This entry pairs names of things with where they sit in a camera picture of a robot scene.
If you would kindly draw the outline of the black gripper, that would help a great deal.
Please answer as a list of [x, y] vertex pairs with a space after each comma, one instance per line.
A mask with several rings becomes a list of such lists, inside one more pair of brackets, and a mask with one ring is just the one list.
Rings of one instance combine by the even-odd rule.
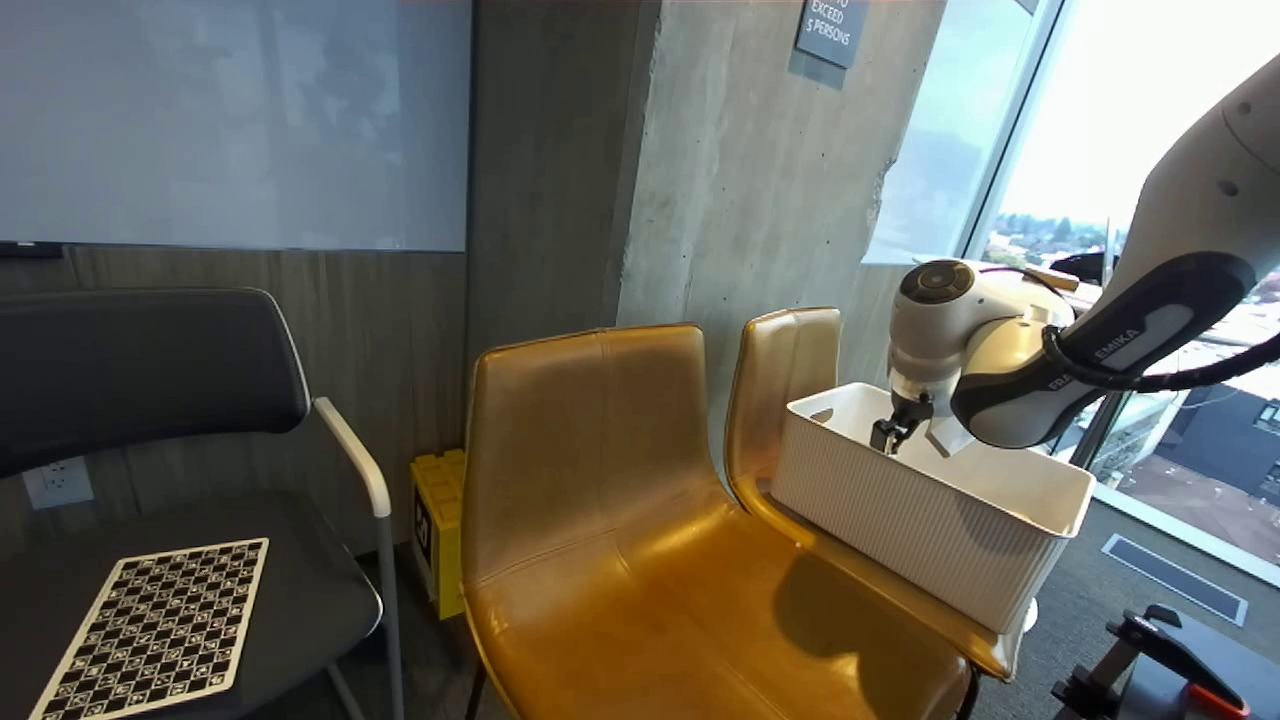
[[887, 421], [871, 423], [871, 448], [876, 450], [899, 450], [903, 441], [931, 416], [931, 405], [923, 397], [895, 397]]

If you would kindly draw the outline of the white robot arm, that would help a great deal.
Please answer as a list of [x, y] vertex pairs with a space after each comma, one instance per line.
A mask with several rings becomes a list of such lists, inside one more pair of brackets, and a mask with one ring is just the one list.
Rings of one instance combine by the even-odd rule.
[[1153, 373], [1220, 324], [1277, 266], [1280, 238], [1280, 59], [1216, 100], [1150, 172], [1125, 250], [1099, 295], [1069, 295], [1021, 266], [957, 255], [916, 265], [887, 324], [887, 411], [871, 448], [929, 428], [1037, 448], [1103, 392], [1169, 392], [1252, 373], [1264, 340], [1192, 373]]

